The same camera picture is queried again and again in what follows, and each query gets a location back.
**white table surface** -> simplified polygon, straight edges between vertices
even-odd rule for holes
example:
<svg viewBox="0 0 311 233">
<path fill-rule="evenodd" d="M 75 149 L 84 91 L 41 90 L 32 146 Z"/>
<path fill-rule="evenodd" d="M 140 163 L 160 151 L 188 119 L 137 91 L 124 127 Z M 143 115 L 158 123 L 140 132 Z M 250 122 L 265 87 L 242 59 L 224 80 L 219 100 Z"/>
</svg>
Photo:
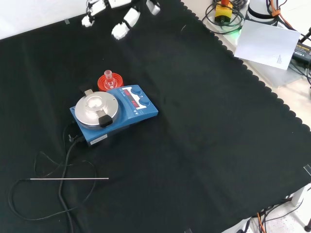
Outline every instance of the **white table surface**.
<svg viewBox="0 0 311 233">
<path fill-rule="evenodd" d="M 206 8 L 211 4 L 211 0 L 182 0 L 184 4 L 192 10 L 200 19 L 205 16 Z M 282 15 L 286 20 L 298 31 L 306 34 L 311 27 L 311 0 L 288 0 L 288 2 L 282 7 Z M 215 30 L 212 24 L 205 23 L 208 28 Z M 237 37 L 234 35 L 217 35 L 225 46 L 231 51 L 235 51 Z M 311 41 L 308 41 L 306 45 L 311 46 Z M 266 83 L 268 87 L 272 89 L 274 93 L 278 95 L 280 99 L 283 99 L 284 103 L 290 107 L 292 111 L 296 113 L 302 122 L 311 128 L 311 96 L 310 85 L 306 78 L 301 76 L 300 80 L 290 83 L 285 86 L 273 88 L 265 81 L 264 74 L 258 72 L 255 67 L 249 61 L 244 61 L 244 64 L 253 71 L 255 75 L 259 77 L 259 80 Z"/>
</svg>

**orange cable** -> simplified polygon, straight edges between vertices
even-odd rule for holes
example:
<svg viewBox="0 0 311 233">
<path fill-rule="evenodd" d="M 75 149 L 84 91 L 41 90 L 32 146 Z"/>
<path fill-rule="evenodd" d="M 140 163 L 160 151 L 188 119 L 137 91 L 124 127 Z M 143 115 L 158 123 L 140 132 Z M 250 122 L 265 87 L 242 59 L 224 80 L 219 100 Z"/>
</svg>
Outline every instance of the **orange cable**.
<svg viewBox="0 0 311 233">
<path fill-rule="evenodd" d="M 289 22 L 287 22 L 286 19 L 284 19 L 283 15 L 281 14 L 281 9 L 280 9 L 280 8 L 279 8 L 279 9 L 275 9 L 275 8 L 274 8 L 274 3 L 273 3 L 273 1 L 274 1 L 274 0 L 271 0 L 272 16 L 280 16 L 280 17 L 282 18 L 282 20 L 284 20 L 284 22 L 285 22 L 286 24 L 288 24 L 291 28 L 293 28 L 292 25 L 291 25 Z"/>
<path fill-rule="evenodd" d="M 257 213 L 257 217 L 258 217 L 258 219 L 259 219 L 259 223 L 260 223 L 260 226 L 261 226 L 261 228 L 262 228 L 263 233 L 266 233 L 266 231 L 264 230 L 264 227 L 263 227 L 263 225 L 262 225 L 262 222 L 261 222 L 261 218 L 260 218 L 260 216 L 259 216 L 259 213 Z"/>
</svg>

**digital display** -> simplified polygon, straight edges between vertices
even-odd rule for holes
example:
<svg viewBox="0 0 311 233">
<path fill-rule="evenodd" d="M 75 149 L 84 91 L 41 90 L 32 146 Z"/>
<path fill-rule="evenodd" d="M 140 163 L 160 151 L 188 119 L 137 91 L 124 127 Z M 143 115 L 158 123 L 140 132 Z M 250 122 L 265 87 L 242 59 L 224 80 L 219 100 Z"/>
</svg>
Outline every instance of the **digital display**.
<svg viewBox="0 0 311 233">
<path fill-rule="evenodd" d="M 139 105 L 137 104 L 137 102 L 134 100 L 133 96 L 131 95 L 131 93 L 127 89 L 124 89 L 124 93 L 126 94 L 128 99 L 132 102 L 133 106 L 135 108 L 139 108 Z"/>
</svg>

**black cloth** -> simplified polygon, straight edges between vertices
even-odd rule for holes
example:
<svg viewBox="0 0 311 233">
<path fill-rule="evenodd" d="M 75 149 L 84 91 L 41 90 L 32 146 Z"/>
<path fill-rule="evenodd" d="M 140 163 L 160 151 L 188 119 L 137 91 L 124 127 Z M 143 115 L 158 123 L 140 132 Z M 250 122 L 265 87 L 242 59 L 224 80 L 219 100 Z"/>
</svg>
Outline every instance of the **black cloth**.
<svg viewBox="0 0 311 233">
<path fill-rule="evenodd" d="M 88 159 L 110 178 L 73 212 L 76 232 L 220 233 L 310 181 L 309 127 L 179 0 L 159 2 L 161 13 L 142 8 L 121 41 L 111 30 L 127 9 L 105 12 L 91 28 L 80 16 L 0 41 L 1 232 L 65 232 L 66 215 L 14 216 L 8 190 L 33 177 L 38 151 L 63 159 L 61 132 L 79 86 L 96 85 L 106 69 L 140 85 L 159 115 L 73 150 L 72 161 Z M 43 156 L 38 163 L 42 173 L 54 168 Z M 69 167 L 68 177 L 91 176 L 87 165 Z M 65 182 L 68 205 L 91 186 Z M 17 210 L 29 218 L 61 211 L 57 187 L 21 184 Z"/>
</svg>

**white cylinder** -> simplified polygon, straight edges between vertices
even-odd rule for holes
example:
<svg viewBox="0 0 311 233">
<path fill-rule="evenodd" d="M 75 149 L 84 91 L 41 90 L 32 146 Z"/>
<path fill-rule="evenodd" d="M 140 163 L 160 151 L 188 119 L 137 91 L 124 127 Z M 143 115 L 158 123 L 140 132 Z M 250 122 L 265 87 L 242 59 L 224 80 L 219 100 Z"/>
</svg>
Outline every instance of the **white cylinder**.
<svg viewBox="0 0 311 233">
<path fill-rule="evenodd" d="M 280 6 L 281 4 L 283 4 L 286 0 L 278 0 L 278 5 Z M 274 0 L 273 2 L 274 8 L 276 9 L 276 0 Z M 248 7 L 261 15 L 265 15 L 265 16 L 269 16 L 269 12 L 267 10 L 267 3 L 266 0 L 250 0 Z M 270 24 L 270 25 L 276 25 L 277 24 L 277 20 L 274 18 L 261 18 L 259 16 L 255 16 L 253 15 L 250 10 L 247 11 L 246 14 L 246 19 L 248 20 L 252 20 L 252 21 L 256 21 L 256 22 L 261 22 L 261 23 L 265 23 L 265 24 Z"/>
</svg>

